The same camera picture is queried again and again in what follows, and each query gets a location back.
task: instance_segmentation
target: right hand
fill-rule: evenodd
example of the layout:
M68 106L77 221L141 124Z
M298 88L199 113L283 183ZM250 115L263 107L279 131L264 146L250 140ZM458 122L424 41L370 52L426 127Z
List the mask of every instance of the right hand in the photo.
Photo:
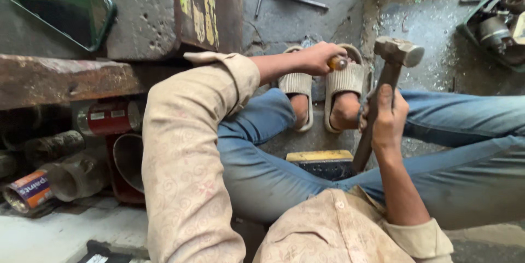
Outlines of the right hand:
M297 54L300 61L300 69L297 72L315 76L332 72L333 70L328 66L328 61L337 55L346 57L347 52L334 43L320 42L294 54Z
M359 132L363 132L367 123L369 106L364 105L359 118ZM376 153L386 151L401 151L401 138L405 127L406 116L409 113L409 104L401 93L388 84L380 86L377 93L377 118L372 132L372 149Z

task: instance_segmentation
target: metal hammer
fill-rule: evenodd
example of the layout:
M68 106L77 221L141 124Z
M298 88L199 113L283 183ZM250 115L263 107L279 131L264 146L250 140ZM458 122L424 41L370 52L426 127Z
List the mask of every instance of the metal hammer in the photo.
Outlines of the metal hammer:
M392 89L395 89L401 73L401 67L412 68L419 64L425 49L404 39L380 36L375 40L374 53L385 60L385 67L379 76L376 90L369 98L368 125L363 131L358 150L355 152L352 161L354 172L363 172L372 154L372 127L377 118L377 89L383 84L389 84L392 86Z

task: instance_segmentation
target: jeans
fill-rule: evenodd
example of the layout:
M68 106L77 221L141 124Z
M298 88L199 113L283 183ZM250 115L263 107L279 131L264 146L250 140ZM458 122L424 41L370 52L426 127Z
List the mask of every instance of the jeans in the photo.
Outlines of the jeans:
M403 160L440 226L459 229L523 219L525 96L401 93L410 105L404 136L453 147ZM220 123L217 148L238 217L271 223L311 194L356 185L384 204L378 168L330 181L257 148L295 120L289 99L273 88Z

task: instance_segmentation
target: beige slide sandal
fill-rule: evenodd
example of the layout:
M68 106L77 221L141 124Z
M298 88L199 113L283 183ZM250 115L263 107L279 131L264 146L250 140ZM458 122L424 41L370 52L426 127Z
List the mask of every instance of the beige slide sandal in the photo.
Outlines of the beige slide sandal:
M291 53L292 51L300 51L301 46L292 46L284 53ZM279 89L285 94L304 94L308 97L308 121L297 132L306 132L313 125L313 106L312 106L312 76L305 73L290 73L280 77L277 80Z
M355 63L348 64L344 70L334 71L326 76L325 128L329 132L342 132L330 125L334 95L344 91L352 91L361 95L366 74L366 67L363 66L363 57L359 50L351 44L338 45L346 50L348 57Z

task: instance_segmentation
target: person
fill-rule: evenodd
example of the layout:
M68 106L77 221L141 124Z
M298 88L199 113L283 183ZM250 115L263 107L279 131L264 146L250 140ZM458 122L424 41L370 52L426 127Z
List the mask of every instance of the person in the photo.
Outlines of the person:
M347 70L330 70L326 63L335 55L349 57ZM185 58L201 67L151 88L144 116L152 262L242 262L246 250L231 228L233 211L273 222L257 263L451 262L453 247L440 225L457 229L524 216L521 96L378 86L373 150L379 168L329 181L256 146L310 124L309 75L326 75L327 129L364 128L368 109L360 113L358 102L364 70L355 48L319 43L273 56ZM276 79L279 88L251 98ZM454 149L402 159L402 136Z

